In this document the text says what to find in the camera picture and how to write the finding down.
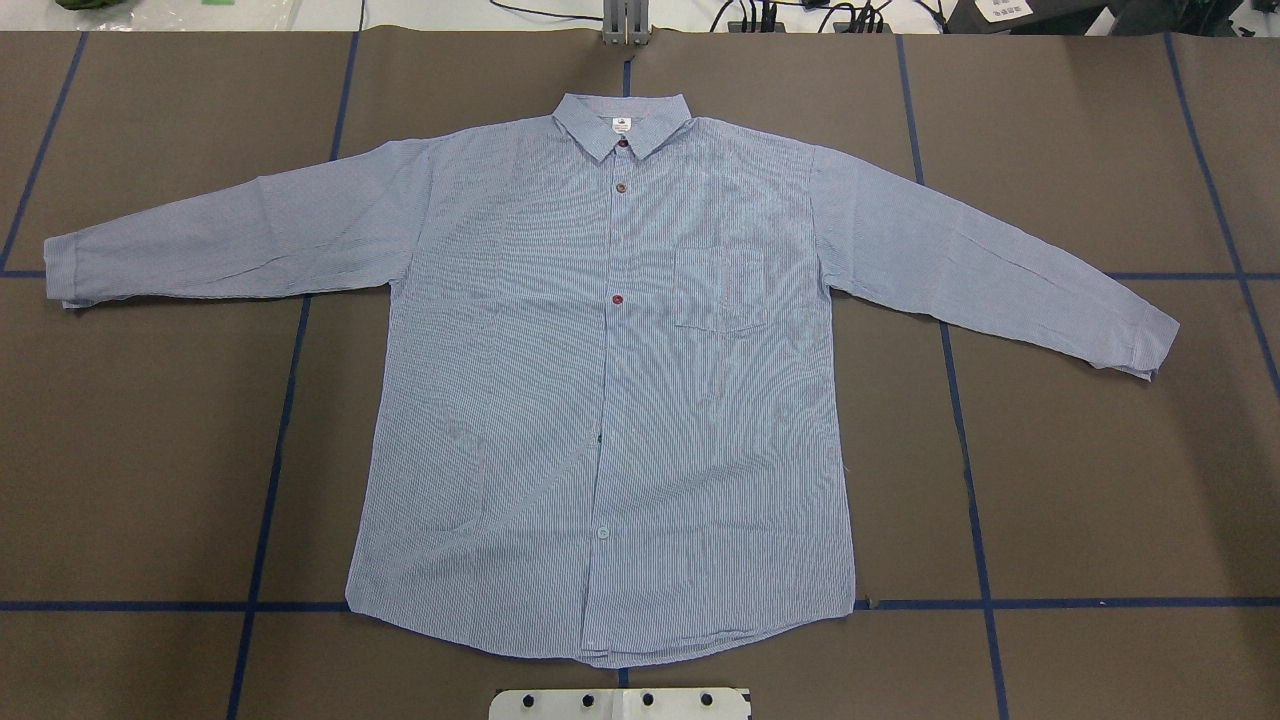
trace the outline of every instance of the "shirt cuff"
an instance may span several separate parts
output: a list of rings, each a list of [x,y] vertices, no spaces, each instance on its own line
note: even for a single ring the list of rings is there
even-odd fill
[[[45,241],[45,296],[50,300],[76,299],[76,233]],[[64,307],[74,307],[63,302]]]
[[[1149,380],[1169,355],[1169,347],[1178,336],[1178,320],[1161,313],[1155,306],[1147,307],[1147,314],[1138,325],[1133,341],[1133,361],[1129,372]]]

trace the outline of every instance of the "metal bracket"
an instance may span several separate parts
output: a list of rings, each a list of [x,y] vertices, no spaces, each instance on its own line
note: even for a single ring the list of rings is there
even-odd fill
[[[649,0],[604,0],[604,44],[648,45]]]
[[[503,691],[489,720],[750,720],[745,688]]]

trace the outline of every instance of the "shirt sleeve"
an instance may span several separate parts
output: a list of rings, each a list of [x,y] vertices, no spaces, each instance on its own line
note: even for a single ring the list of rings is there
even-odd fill
[[[870,163],[815,150],[823,281],[1149,380],[1178,322],[1079,258]]]
[[[421,141],[244,184],[45,241],[64,307],[134,295],[282,297],[402,278],[426,214]]]

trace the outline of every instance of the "shirt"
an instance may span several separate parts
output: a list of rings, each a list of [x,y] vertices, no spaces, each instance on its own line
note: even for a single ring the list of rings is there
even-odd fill
[[[1009,224],[681,96],[568,95],[45,259],[68,307],[390,283],[351,609],[598,667],[852,610],[831,288],[1147,379],[1178,331]]]

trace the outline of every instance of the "brown surface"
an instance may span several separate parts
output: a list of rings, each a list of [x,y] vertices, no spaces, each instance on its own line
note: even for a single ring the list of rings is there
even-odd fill
[[[27,184],[58,92],[76,53],[74,33],[0,33],[0,232],[9,224]]]
[[[227,716],[239,614],[22,612],[3,626],[0,717]]]
[[[1183,323],[1149,386],[955,331],[992,593],[1280,594],[1280,405],[1239,287],[1129,284]]]
[[[91,33],[6,269],[44,269],[46,237],[328,160],[348,38]]]
[[[1231,717],[1280,708],[1280,609],[1001,612],[1012,717]]]
[[[938,324],[851,297],[832,323],[859,597],[978,597]]]
[[[612,688],[605,670],[515,660],[358,615],[259,615],[239,716],[483,720],[502,689]]]
[[[548,113],[564,91],[617,94],[636,54],[637,95],[684,92],[695,114],[913,174],[888,37],[662,31],[637,53],[595,37],[370,31],[343,154]],[[0,54],[6,97],[23,99],[0,101],[5,222],[76,38],[0,36],[24,63]],[[92,35],[8,269],[38,269],[47,234],[328,158],[349,40]],[[1258,150],[1276,94],[1201,78],[1230,69],[1267,87],[1280,45],[1193,45],[1179,40],[1181,68],[1242,256],[1276,270],[1275,163]],[[1106,270],[1230,269],[1161,38],[906,49],[932,186]],[[1005,63],[1018,72],[988,72]],[[1280,596],[1280,404],[1239,286],[1130,284],[1183,322],[1151,386],[952,331],[992,591]],[[1251,287],[1277,346],[1280,283]],[[69,314],[42,292],[0,277],[0,601],[244,601],[298,301]],[[312,301],[262,601],[342,598],[387,302],[385,290]],[[833,322],[860,594],[978,597],[937,324],[844,296]],[[1276,612],[1000,611],[1012,716],[1267,716]],[[0,716],[224,717],[242,619],[0,606]],[[479,719],[499,688],[617,682],[349,614],[260,612],[255,628],[242,717]],[[636,669],[631,684],[749,687],[762,719],[993,717],[991,673],[979,610],[861,611]]]
[[[915,36],[906,56],[931,187],[1102,270],[1231,269],[1158,36]]]
[[[262,600],[343,598],[383,391],[389,300],[375,288],[311,301]]]
[[[995,717],[980,614],[864,612],[667,667],[631,687],[751,691],[756,720]]]
[[[243,601],[298,301],[0,307],[0,600]]]
[[[1280,45],[1176,36],[1174,47],[1240,261],[1248,272],[1277,272]]]

